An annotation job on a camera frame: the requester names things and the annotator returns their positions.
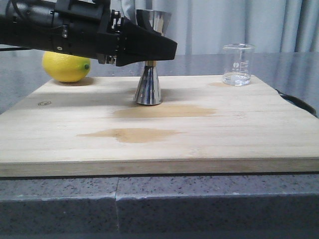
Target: table surface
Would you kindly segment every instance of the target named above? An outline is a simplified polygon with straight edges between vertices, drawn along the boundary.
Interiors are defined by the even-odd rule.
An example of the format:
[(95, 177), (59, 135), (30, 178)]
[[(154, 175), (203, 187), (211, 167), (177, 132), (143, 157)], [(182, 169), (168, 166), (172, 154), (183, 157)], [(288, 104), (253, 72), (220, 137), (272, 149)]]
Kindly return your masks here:
[[(41, 67), (42, 52), (36, 50), (0, 54), (0, 113), (50, 80)], [(176, 56), (158, 62), (160, 76), (220, 75), (221, 55)], [(89, 76), (139, 76), (143, 63), (125, 67), (99, 65), (92, 60)], [(295, 96), (319, 112), (319, 53), (254, 54), (253, 74), (271, 87)], [(90, 192), (76, 189), (98, 180)], [(319, 197), (319, 174), (202, 174), (144, 175), (92, 178), (1, 178), (0, 203), (59, 198), (65, 200), (100, 197), (109, 193), (116, 200), (184, 197), (261, 195)]]

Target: granite countertop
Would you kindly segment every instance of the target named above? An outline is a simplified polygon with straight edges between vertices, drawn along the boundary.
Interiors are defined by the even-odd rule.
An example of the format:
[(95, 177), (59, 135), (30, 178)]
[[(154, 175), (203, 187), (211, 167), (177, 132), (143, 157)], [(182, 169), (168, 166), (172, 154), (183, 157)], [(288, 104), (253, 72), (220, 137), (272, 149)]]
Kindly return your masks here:
[[(50, 79), (41, 57), (0, 54), (0, 113)], [(89, 76), (139, 76), (142, 66), (92, 60)], [(158, 73), (222, 74), (222, 56), (177, 56)], [(319, 53), (255, 54), (253, 74), (319, 112)], [(317, 173), (1, 178), (0, 238), (318, 238), (318, 204)]]

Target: water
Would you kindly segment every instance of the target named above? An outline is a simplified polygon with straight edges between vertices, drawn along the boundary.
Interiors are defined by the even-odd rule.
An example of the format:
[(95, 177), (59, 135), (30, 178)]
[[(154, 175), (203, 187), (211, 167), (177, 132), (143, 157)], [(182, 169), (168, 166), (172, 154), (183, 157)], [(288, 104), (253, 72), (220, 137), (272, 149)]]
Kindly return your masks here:
[(245, 86), (250, 83), (250, 75), (240, 72), (228, 72), (224, 74), (223, 81), (232, 86)]

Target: wood grain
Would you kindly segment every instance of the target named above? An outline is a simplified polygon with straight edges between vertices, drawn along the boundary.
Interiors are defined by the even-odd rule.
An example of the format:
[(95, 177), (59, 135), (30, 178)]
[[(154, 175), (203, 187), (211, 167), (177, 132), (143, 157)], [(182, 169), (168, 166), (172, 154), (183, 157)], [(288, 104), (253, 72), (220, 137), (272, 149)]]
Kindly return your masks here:
[(319, 171), (319, 120), (256, 77), (160, 77), (154, 107), (138, 81), (40, 87), (0, 115), (0, 176)]

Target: stainless steel jigger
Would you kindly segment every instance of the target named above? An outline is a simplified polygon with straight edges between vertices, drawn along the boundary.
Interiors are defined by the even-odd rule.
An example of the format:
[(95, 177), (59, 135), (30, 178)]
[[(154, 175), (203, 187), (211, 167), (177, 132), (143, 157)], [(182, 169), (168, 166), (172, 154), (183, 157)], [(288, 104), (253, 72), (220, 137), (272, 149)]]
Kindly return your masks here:
[[(154, 10), (137, 10), (138, 26), (146, 30), (154, 30), (165, 35), (171, 13)], [(135, 92), (134, 101), (141, 105), (154, 106), (161, 103), (160, 83), (156, 70), (156, 61), (146, 61), (144, 72)]]

